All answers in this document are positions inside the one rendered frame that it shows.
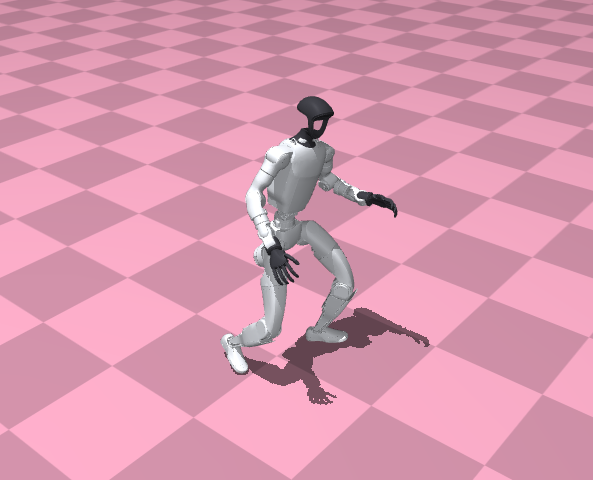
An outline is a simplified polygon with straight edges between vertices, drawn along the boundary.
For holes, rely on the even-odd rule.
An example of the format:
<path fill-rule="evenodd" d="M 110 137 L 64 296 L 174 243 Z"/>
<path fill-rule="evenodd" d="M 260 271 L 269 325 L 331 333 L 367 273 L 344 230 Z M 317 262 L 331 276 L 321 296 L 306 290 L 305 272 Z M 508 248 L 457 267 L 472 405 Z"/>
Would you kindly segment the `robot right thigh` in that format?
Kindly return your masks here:
<path fill-rule="evenodd" d="M 282 331 L 282 320 L 286 304 L 287 284 L 281 279 L 277 269 L 276 271 L 278 277 L 283 285 L 280 285 L 276 281 L 273 270 L 270 266 L 270 256 L 267 254 L 263 243 L 255 249 L 254 260 L 258 266 L 264 267 L 264 274 L 262 274 L 263 276 L 260 279 L 260 283 L 265 316 L 261 319 L 265 319 L 267 330 L 270 333 L 269 336 L 265 338 L 265 340 L 273 339 L 279 336 Z M 287 280 L 282 268 L 281 271 Z"/>

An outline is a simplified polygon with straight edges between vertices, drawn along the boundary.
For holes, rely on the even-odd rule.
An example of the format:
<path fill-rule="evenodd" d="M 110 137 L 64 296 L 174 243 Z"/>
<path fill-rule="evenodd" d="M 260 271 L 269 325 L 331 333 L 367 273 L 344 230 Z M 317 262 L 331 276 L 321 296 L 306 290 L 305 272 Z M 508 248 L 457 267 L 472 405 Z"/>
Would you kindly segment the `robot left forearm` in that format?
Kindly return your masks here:
<path fill-rule="evenodd" d="M 335 174 L 334 174 L 335 175 Z M 336 175 L 335 175 L 336 176 Z M 346 181 L 340 179 L 339 177 L 336 176 L 336 178 L 338 179 L 338 181 L 336 181 L 334 183 L 334 187 L 333 187 L 333 192 L 337 195 L 341 195 L 344 198 L 351 200 L 353 202 L 358 203 L 360 206 L 365 206 L 367 205 L 364 199 L 359 199 L 357 198 L 357 193 L 360 191 L 364 191 L 367 192 L 365 190 L 360 190 L 348 183 L 346 183 Z"/>

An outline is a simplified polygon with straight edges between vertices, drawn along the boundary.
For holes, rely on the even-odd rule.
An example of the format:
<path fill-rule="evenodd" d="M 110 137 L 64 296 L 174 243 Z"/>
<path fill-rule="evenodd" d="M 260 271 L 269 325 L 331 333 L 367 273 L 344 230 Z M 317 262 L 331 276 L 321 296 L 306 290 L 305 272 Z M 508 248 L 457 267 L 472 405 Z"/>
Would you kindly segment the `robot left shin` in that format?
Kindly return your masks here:
<path fill-rule="evenodd" d="M 323 308 L 322 314 L 321 314 L 318 322 L 315 325 L 314 332 L 318 333 L 318 334 L 320 332 L 322 333 L 324 331 L 324 329 L 327 328 L 331 324 L 331 322 L 340 315 L 340 313 L 344 310 L 344 308 L 348 305 L 350 300 L 353 298 L 353 296 L 355 295 L 357 290 L 358 289 L 356 289 L 346 299 L 341 299 L 341 298 L 335 297 L 333 295 L 332 291 L 330 290 L 330 293 L 328 294 L 326 300 L 324 301 L 324 303 L 321 307 L 321 308 Z M 322 329 L 322 331 L 321 331 L 321 329 Z M 315 330 L 317 330 L 317 331 L 315 331 Z M 319 330 L 320 330 L 320 332 L 319 332 Z"/>

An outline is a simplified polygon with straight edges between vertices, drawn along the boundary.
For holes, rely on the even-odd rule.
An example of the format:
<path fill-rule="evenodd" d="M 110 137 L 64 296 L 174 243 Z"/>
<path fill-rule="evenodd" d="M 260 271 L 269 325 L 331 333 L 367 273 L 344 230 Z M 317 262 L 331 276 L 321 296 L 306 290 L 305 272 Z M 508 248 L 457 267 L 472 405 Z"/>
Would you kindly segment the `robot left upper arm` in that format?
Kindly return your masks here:
<path fill-rule="evenodd" d="M 335 150 L 327 143 L 321 140 L 319 141 L 322 142 L 326 148 L 326 158 L 324 161 L 322 172 L 319 176 L 318 186 L 324 191 L 330 191 L 334 187 L 334 183 L 338 181 L 336 176 L 333 173 L 331 173 L 331 170 L 333 168 L 333 156 L 335 154 Z"/>

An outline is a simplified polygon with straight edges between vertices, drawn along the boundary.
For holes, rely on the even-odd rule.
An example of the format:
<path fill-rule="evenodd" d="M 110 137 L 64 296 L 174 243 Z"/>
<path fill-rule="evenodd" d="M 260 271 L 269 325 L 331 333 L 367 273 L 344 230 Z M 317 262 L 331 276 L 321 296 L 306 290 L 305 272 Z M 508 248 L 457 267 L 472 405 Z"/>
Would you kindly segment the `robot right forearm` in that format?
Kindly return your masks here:
<path fill-rule="evenodd" d="M 258 237 L 263 241 L 266 249 L 275 245 L 275 231 L 270 227 L 267 210 L 262 208 L 260 195 L 257 192 L 250 192 L 246 197 L 247 212 L 251 221 L 254 222 Z M 276 236 L 275 236 L 276 237 Z"/>

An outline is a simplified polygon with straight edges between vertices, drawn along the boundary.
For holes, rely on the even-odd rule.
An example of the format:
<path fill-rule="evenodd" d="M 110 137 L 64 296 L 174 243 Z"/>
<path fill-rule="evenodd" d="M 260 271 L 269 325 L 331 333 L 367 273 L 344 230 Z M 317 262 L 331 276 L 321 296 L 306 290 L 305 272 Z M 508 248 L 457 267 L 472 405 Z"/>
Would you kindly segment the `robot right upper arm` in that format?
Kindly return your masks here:
<path fill-rule="evenodd" d="M 293 150 L 286 145 L 271 147 L 266 152 L 261 169 L 258 171 L 246 193 L 245 201 L 247 195 L 250 192 L 257 192 L 260 195 L 261 206 L 263 208 L 266 204 L 266 198 L 263 194 L 263 190 L 272 183 L 274 177 L 276 177 L 280 170 L 287 167 L 292 154 Z"/>

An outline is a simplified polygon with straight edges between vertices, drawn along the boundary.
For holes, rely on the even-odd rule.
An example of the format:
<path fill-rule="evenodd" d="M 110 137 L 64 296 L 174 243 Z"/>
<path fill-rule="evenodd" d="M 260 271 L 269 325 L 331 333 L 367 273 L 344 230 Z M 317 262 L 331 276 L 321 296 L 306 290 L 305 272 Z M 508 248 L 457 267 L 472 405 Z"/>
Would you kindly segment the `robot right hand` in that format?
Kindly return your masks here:
<path fill-rule="evenodd" d="M 278 277 L 278 274 L 277 274 L 277 271 L 278 271 L 279 276 L 284 281 L 284 283 L 289 284 L 289 282 L 283 276 L 283 273 L 281 271 L 281 268 L 282 268 L 286 277 L 291 282 L 294 282 L 294 280 L 289 275 L 286 267 L 296 278 L 298 278 L 299 276 L 295 273 L 295 271 L 292 269 L 292 267 L 288 263 L 289 262 L 288 259 L 293 261 L 296 265 L 299 265 L 300 263 L 294 257 L 290 256 L 289 254 L 285 253 L 284 250 L 282 250 L 282 246 L 281 246 L 277 237 L 274 236 L 273 238 L 274 238 L 274 241 L 276 244 L 270 246 L 268 249 L 266 249 L 266 248 L 265 249 L 266 249 L 267 254 L 270 256 L 270 266 L 271 266 L 271 269 L 273 270 L 274 277 L 280 285 L 283 285 L 283 283 L 280 281 L 280 279 Z M 277 269 L 277 271 L 276 271 L 276 269 Z"/>

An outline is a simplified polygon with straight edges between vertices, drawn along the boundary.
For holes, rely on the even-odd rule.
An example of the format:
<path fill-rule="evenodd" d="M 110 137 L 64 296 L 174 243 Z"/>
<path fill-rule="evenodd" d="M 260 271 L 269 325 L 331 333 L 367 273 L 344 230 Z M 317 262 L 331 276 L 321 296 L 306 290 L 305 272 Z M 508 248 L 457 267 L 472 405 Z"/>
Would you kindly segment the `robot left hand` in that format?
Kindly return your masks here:
<path fill-rule="evenodd" d="M 373 194 L 372 192 L 364 192 L 360 191 L 357 193 L 357 198 L 364 199 L 367 206 L 371 206 L 372 204 L 378 205 L 383 208 L 388 208 L 393 211 L 394 218 L 397 216 L 397 207 L 393 200 L 386 198 L 380 194 Z"/>

